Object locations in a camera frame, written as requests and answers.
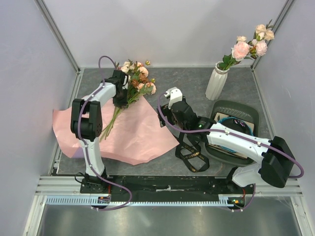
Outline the pale pink rose stem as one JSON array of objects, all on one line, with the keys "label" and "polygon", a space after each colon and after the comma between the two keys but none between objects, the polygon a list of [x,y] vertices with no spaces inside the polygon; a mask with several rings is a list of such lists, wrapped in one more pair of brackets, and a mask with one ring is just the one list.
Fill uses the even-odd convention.
[{"label": "pale pink rose stem", "polygon": [[224,55],[222,62],[219,62],[217,68],[226,71],[230,67],[239,65],[245,59],[256,60],[266,54],[268,43],[275,39],[273,32],[274,25],[272,20],[267,24],[260,24],[255,27],[252,39],[245,36],[237,36],[235,45],[231,48],[229,55]]}]

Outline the purple pink wrapping paper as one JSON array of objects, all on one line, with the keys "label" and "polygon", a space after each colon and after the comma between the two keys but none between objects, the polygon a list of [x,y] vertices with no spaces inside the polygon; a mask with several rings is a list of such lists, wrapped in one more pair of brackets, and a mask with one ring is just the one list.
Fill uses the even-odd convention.
[{"label": "purple pink wrapping paper", "polygon": [[[53,130],[62,152],[68,158],[83,158],[83,150],[70,130],[71,109],[53,112]],[[178,141],[161,127],[156,111],[141,97],[116,119],[106,140],[100,141],[100,153],[131,165],[147,163],[170,151]]]}]

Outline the pink artificial flower bunch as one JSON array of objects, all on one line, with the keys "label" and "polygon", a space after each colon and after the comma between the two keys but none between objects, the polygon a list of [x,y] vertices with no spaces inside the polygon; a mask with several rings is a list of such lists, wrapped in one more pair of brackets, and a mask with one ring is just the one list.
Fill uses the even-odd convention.
[{"label": "pink artificial flower bunch", "polygon": [[128,91],[127,91],[127,104],[121,108],[115,106],[112,119],[109,124],[103,129],[100,140],[106,140],[111,130],[114,127],[114,123],[117,117],[122,111],[127,109],[132,103],[135,103],[141,96],[149,94],[155,94],[157,88],[155,85],[155,79],[148,79],[149,72],[145,65],[150,65],[149,61],[145,64],[141,62],[133,62],[131,60],[125,61],[122,66],[117,64],[117,68],[128,75]]}]

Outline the black ribbon with gold lettering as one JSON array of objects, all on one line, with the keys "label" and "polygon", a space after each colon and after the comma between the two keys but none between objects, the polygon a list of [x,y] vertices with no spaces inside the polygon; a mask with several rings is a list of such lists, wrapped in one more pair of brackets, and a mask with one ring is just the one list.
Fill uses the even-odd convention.
[{"label": "black ribbon with gold lettering", "polygon": [[[201,153],[201,146],[199,143],[189,138],[189,141],[192,144],[192,146],[190,146],[184,142],[184,136],[185,134],[182,132],[180,132],[179,137],[174,136],[179,143],[175,149],[175,156],[181,159],[185,166],[193,173],[199,173],[208,170],[210,167],[210,162],[208,157]],[[197,169],[189,162],[189,160],[193,158],[199,158],[204,162],[204,165]]]}]

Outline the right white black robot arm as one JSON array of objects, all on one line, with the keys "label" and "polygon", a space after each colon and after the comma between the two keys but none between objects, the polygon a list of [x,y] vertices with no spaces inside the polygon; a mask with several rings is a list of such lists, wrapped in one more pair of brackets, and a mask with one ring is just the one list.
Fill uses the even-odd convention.
[{"label": "right white black robot arm", "polygon": [[187,145],[187,137],[195,151],[200,152],[200,143],[219,146],[243,154],[254,161],[253,164],[234,168],[225,181],[225,187],[230,193],[238,193],[249,184],[265,182],[276,188],[284,188],[290,173],[296,164],[293,153],[286,141],[278,136],[264,139],[247,133],[233,130],[206,117],[198,117],[185,100],[172,106],[158,105],[158,118],[162,126],[166,124],[180,132],[176,139],[179,145],[176,156],[183,160],[189,159],[181,151]]}]

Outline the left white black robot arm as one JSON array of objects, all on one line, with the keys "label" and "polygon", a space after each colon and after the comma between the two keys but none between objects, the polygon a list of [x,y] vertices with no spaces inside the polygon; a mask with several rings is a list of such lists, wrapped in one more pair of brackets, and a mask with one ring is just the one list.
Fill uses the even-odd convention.
[{"label": "left white black robot arm", "polygon": [[128,75],[114,70],[108,79],[82,99],[74,99],[71,106],[70,130],[79,140],[86,162],[82,174],[81,193],[105,193],[108,189],[106,168],[102,162],[99,137],[103,130],[101,108],[112,100],[119,108],[127,104]]}]

